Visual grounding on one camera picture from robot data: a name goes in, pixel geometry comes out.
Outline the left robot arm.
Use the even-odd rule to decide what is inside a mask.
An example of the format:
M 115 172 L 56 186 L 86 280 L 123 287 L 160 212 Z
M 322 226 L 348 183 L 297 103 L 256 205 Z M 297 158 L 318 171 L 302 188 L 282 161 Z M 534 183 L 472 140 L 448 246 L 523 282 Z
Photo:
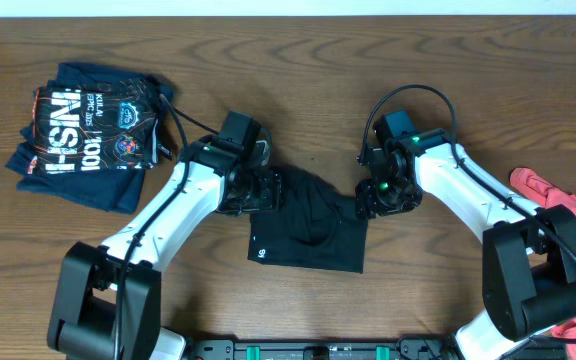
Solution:
M 69 359 L 181 359 L 186 338 L 161 324 L 162 277 L 195 228 L 213 212 L 241 215 L 278 206 L 272 146 L 197 141 L 160 192 L 100 245 L 66 253 L 47 345 Z

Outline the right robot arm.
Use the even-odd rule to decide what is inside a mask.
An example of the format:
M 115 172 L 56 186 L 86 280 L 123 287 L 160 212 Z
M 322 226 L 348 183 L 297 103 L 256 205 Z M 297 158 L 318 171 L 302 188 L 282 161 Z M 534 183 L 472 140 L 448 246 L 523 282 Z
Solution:
M 438 129 L 379 130 L 358 161 L 370 178 L 356 187 L 359 214 L 409 212 L 430 194 L 482 245 L 483 311 L 443 348 L 445 359 L 503 359 L 550 340 L 576 317 L 576 218 L 508 189 Z

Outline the black t-shirt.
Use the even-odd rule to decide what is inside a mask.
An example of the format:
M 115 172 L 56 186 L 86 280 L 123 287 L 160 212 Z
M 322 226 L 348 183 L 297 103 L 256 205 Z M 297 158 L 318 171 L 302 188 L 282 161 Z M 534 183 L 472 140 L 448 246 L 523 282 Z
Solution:
M 248 259 L 262 265 L 361 274 L 368 221 L 355 199 L 321 177 L 294 166 L 275 166 L 282 190 L 276 211 L 250 216 Z

